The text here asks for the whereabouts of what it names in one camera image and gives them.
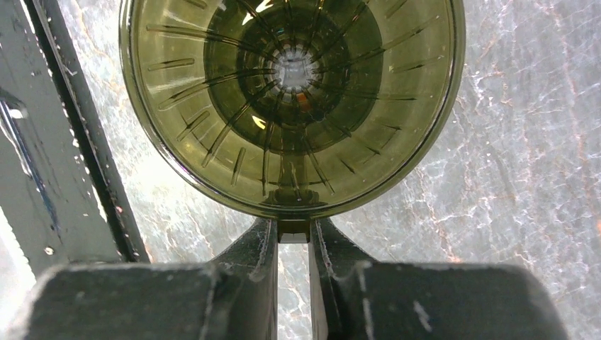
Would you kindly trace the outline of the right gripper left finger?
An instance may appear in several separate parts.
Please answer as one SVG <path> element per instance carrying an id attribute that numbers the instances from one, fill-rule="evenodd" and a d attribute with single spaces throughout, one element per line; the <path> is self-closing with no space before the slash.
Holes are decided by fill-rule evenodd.
<path id="1" fill-rule="evenodd" d="M 56 266 L 6 339 L 275 339 L 277 231 L 258 219 L 205 263 Z"/>

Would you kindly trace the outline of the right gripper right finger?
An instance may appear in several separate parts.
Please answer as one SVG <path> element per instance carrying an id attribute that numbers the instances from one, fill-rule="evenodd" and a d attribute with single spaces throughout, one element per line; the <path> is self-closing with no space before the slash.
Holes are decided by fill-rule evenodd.
<path id="1" fill-rule="evenodd" d="M 328 219 L 310 223 L 315 339 L 566 339 L 544 286 L 518 266 L 377 261 Z"/>

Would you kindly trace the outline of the dark green coffee dripper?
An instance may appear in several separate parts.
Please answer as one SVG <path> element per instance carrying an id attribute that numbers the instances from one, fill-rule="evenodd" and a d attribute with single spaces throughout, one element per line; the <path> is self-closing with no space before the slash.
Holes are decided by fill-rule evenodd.
<path id="1" fill-rule="evenodd" d="M 437 141 L 466 18 L 462 1 L 123 1 L 119 47 L 163 160 L 306 242 L 311 220 L 381 196 Z"/>

